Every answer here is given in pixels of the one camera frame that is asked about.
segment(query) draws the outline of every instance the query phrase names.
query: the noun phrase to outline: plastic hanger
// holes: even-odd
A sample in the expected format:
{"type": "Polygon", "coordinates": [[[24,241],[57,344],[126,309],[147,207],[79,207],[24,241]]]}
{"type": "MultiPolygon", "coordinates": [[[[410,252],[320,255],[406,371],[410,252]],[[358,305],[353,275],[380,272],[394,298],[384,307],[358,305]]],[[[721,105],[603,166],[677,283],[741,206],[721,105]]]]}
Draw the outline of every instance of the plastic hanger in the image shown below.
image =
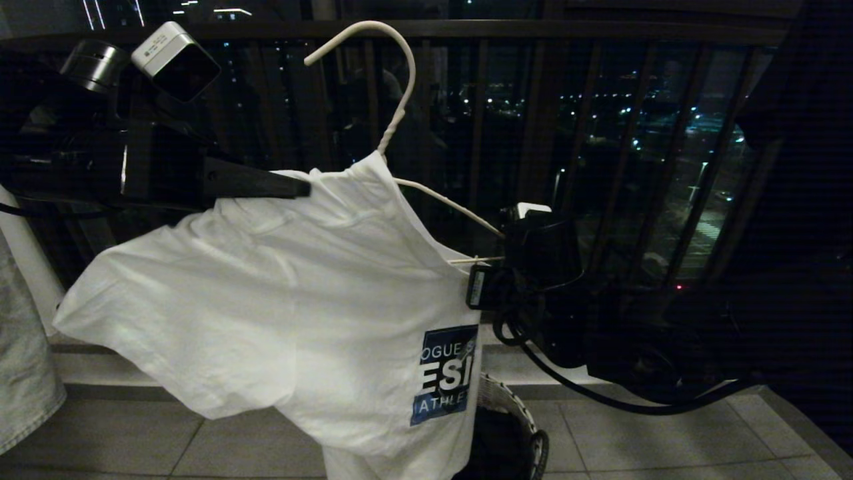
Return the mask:
{"type": "MultiPolygon", "coordinates": [[[[347,28],[342,30],[340,33],[335,35],[331,40],[329,40],[325,44],[323,44],[319,49],[315,50],[313,53],[308,55],[305,58],[305,65],[308,67],[313,65],[316,61],[323,58],[323,56],[325,56],[332,49],[334,49],[335,47],[340,45],[344,40],[355,35],[356,33],[362,32],[364,30],[380,30],[384,33],[387,33],[389,36],[391,36],[391,38],[396,40],[397,43],[400,45],[400,48],[403,49],[403,53],[405,53],[405,55],[406,55],[406,61],[409,63],[409,83],[406,85],[406,91],[403,93],[403,96],[400,98],[400,103],[397,105],[397,109],[394,111],[394,115],[391,118],[391,123],[388,124],[388,127],[385,129],[385,133],[382,134],[382,139],[379,142],[379,146],[376,147],[376,151],[378,151],[380,153],[380,155],[382,156],[382,160],[384,160],[385,163],[388,163],[388,159],[386,159],[386,157],[385,157],[385,149],[388,146],[388,142],[391,140],[391,137],[394,135],[394,132],[397,131],[397,126],[400,124],[400,120],[402,120],[403,117],[406,115],[406,110],[405,110],[406,103],[409,101],[409,97],[411,97],[412,91],[415,89],[415,75],[416,75],[415,55],[412,54],[412,49],[409,47],[409,44],[406,42],[406,39],[403,38],[403,35],[400,35],[400,32],[398,32],[397,30],[395,30],[391,26],[387,25],[386,23],[382,23],[381,21],[374,21],[374,20],[359,21],[358,23],[354,23],[354,24],[348,26],[347,28]]],[[[450,207],[452,207],[456,210],[459,210],[460,212],[465,214],[468,218],[479,223],[480,225],[482,225],[483,227],[485,227],[487,230],[491,231],[495,235],[499,236],[500,238],[504,237],[504,235],[499,230],[497,230],[494,226],[492,226],[489,222],[481,219],[479,216],[477,216],[477,214],[475,214],[471,210],[468,210],[467,208],[463,207],[462,205],[460,205],[456,202],[453,202],[452,200],[450,200],[446,196],[443,196],[443,195],[437,193],[435,190],[432,190],[432,189],[430,189],[430,188],[428,188],[422,184],[419,184],[417,182],[412,182],[409,180],[403,180],[403,179],[396,179],[395,178],[394,181],[397,182],[397,184],[416,188],[417,190],[420,190],[420,191],[426,193],[427,195],[439,200],[440,202],[442,202],[446,205],[449,205],[450,207]]],[[[465,262],[482,261],[482,260],[483,259],[465,260],[465,262]]],[[[461,263],[461,260],[453,261],[453,263],[461,263]]]]}

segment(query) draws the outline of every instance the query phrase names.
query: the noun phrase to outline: black power cord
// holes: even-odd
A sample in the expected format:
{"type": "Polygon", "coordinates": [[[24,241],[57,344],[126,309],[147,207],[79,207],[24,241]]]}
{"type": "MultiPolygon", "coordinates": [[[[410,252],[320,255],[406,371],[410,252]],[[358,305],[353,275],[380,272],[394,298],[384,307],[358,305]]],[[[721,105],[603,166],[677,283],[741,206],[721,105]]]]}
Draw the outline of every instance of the black power cord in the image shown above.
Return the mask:
{"type": "Polygon", "coordinates": [[[54,220],[95,220],[115,215],[120,212],[120,208],[111,208],[100,210],[98,212],[85,212],[81,214],[58,214],[49,212],[39,212],[27,208],[12,207],[5,203],[0,203],[0,212],[5,214],[17,215],[19,217],[27,217],[31,219],[54,219],[54,220]]]}
{"type": "Polygon", "coordinates": [[[531,361],[543,372],[547,373],[551,378],[560,382],[567,388],[572,389],[591,400],[598,401],[599,403],[617,408],[624,412],[639,413],[640,415],[677,415],[679,413],[691,412],[702,407],[707,407],[715,401],[720,401],[729,395],[737,393],[743,389],[748,389],[749,387],[757,384],[751,379],[735,380],[732,383],[723,385],[718,389],[714,389],[704,395],[693,398],[690,401],[672,405],[663,405],[661,407],[649,407],[614,400],[613,398],[582,387],[577,383],[574,383],[572,380],[563,377],[558,372],[555,372],[554,369],[542,361],[542,359],[533,353],[530,347],[527,346],[527,343],[530,341],[530,336],[524,332],[523,328],[521,328],[519,316],[533,316],[534,318],[540,319],[545,311],[544,297],[542,295],[545,290],[531,288],[523,275],[521,275],[516,269],[512,269],[511,274],[513,276],[512,280],[503,282],[503,289],[501,292],[502,298],[507,300],[501,306],[501,309],[498,311],[498,315],[492,325],[495,337],[506,345],[521,347],[525,354],[527,354],[527,357],[530,358],[531,361]],[[512,335],[511,337],[503,334],[504,325],[509,329],[509,332],[512,335]]]}

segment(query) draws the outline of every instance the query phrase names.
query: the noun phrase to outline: white device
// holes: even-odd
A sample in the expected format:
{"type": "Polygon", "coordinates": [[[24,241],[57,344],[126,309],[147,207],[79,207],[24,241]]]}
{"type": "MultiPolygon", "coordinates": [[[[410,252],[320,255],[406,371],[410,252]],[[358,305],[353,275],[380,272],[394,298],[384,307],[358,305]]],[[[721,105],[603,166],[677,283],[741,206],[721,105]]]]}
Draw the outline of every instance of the white device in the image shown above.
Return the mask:
{"type": "Polygon", "coordinates": [[[201,93],[221,69],[174,21],[167,21],[131,54],[131,61],[161,90],[182,102],[201,93]]]}

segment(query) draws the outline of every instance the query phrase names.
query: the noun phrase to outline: blue logo patch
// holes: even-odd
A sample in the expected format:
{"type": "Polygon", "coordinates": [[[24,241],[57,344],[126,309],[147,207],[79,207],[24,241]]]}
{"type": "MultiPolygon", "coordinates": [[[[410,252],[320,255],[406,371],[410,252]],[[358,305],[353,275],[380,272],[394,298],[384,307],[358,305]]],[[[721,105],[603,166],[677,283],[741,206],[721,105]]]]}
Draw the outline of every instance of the blue logo patch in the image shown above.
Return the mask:
{"type": "Polygon", "coordinates": [[[421,391],[412,403],[411,425],[464,412],[477,351],[477,325],[424,334],[419,373],[421,391]]]}

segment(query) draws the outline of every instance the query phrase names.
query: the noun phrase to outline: floor tile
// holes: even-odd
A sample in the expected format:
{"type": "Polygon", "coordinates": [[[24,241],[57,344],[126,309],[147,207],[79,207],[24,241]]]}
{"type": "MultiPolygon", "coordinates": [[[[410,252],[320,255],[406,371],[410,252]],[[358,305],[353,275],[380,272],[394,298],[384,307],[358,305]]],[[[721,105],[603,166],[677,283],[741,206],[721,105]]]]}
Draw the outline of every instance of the floor tile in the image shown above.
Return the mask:
{"type": "Polygon", "coordinates": [[[584,471],[575,441],[556,401],[526,401],[536,426],[548,433],[550,449],[545,471],[584,471]]]}
{"type": "Polygon", "coordinates": [[[793,480],[778,460],[662,470],[596,471],[591,480],[793,480]]]}
{"type": "Polygon", "coordinates": [[[582,472],[564,473],[546,473],[543,480],[589,480],[589,475],[582,472]]]}
{"type": "Polygon", "coordinates": [[[141,477],[120,473],[91,471],[42,470],[27,467],[0,466],[0,478],[8,480],[166,480],[166,477],[141,477]]]}
{"type": "Polygon", "coordinates": [[[727,401],[777,457],[815,453],[760,396],[737,395],[729,397],[727,401]]]}
{"type": "Polygon", "coordinates": [[[322,450],[274,409],[207,420],[174,476],[323,477],[322,450]]]}
{"type": "Polygon", "coordinates": [[[593,401],[566,401],[561,407],[590,471],[774,458],[726,402],[666,417],[626,413],[593,401]]]}
{"type": "Polygon", "coordinates": [[[202,420],[180,403],[68,400],[0,465],[168,475],[202,420]]]}
{"type": "Polygon", "coordinates": [[[169,480],[326,480],[325,477],[169,477],[169,480]]]}
{"type": "Polygon", "coordinates": [[[781,462],[797,480],[841,480],[835,471],[817,455],[797,459],[783,459],[781,462]]]}

